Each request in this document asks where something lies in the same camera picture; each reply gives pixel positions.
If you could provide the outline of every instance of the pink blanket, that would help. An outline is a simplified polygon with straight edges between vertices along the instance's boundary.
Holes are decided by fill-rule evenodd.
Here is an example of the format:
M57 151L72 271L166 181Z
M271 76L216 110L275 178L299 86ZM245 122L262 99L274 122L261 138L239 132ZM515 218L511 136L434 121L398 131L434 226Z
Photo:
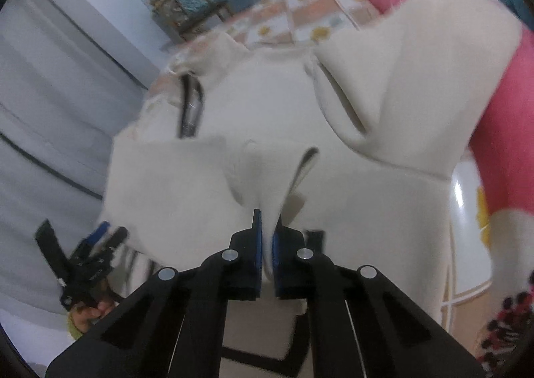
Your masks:
M405 0L369 0L387 12ZM523 38L471 138L490 214L534 214L534 32Z

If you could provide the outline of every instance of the hand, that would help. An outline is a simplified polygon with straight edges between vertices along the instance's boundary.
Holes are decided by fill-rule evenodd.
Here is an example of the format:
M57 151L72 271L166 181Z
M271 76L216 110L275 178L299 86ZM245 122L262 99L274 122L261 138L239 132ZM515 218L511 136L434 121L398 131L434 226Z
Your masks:
M102 290L108 290L108 283L103 280L101 283ZM104 294L98 302L97 308L90 308L84 303L76 304L70 311L72 322L80 333L87 333L91 328L91 321L97 318L103 318L115 308L115 302L109 295Z

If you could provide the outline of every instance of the beige fabric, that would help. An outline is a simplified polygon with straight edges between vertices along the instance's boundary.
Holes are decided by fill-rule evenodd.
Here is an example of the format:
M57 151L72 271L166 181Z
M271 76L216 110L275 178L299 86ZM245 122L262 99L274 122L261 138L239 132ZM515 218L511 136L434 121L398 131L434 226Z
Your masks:
M474 22L508 36L471 32ZM424 36L410 29L418 25ZM337 91L309 66L308 48L250 52L212 33L188 62L170 64L176 74L195 71L205 88L198 137L141 142L143 121L125 130L115 139L103 216L132 232L135 249L185 269L227 247L260 207L269 276L281 210L292 228L324 229L335 263L377 266L437 319L450 258L446 176L507 65L515 29L516 20L488 0L409 1L372 29L344 33L362 42L365 57L337 35L337 53L335 44L319 49ZM486 57L497 41L501 53ZM487 68L486 78L467 72L462 62L469 60L473 69ZM272 292L266 280L262 292ZM268 307L230 305L225 345L244 349L248 341L254 352L280 358L287 331L273 324L253 336L239 325L264 319L287 330L293 307L262 301ZM228 365L221 374L240 368Z
M262 209L266 237L315 149L286 141L200 138L143 143L115 138L102 218L128 246L179 271L199 266L250 228Z
M354 150L449 177L521 34L493 0L408 0L380 24L340 30L317 48L317 98Z

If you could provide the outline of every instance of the metal screw head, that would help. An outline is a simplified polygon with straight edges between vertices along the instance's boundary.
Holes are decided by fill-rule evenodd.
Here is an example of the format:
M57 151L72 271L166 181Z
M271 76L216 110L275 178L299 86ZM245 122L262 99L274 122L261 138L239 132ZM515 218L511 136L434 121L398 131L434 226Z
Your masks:
M235 261L238 258L239 253L237 253L236 250L228 249L228 250L224 250L221 256L225 261L231 262L231 261Z
M176 271L172 268L163 268L162 270L159 270L158 277L161 280L170 280L176 275Z
M374 279L377 275L377 272L372 266L366 265L361 267L360 274L366 279Z
M306 249L306 248L298 249L297 256L304 260L311 259L313 257L313 250Z

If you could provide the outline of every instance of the wooden chair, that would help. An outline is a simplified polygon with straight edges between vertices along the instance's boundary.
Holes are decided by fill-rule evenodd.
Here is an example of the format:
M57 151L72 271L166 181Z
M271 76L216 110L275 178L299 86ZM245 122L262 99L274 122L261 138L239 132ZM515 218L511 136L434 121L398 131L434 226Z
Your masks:
M180 21L177 21L177 18L173 17L172 15L165 15L163 14L164 12L162 12L164 10L164 5L169 1L171 0L152 0L152 12L154 14L159 15L160 17L163 17L167 21L167 23L178 32L178 35L180 35L182 39L184 39L184 34L192 32L196 27L198 27L200 24L205 22L209 17L213 15L217 15L221 19L221 21L225 21L223 16L221 15L221 10L223 8L226 9L226 12L228 12L230 16L233 15L233 12L230 9L227 0L205 0L208 5L195 13L186 11L186 9L183 8L179 0L173 0L175 2L175 5L178 6L181 10L182 18Z

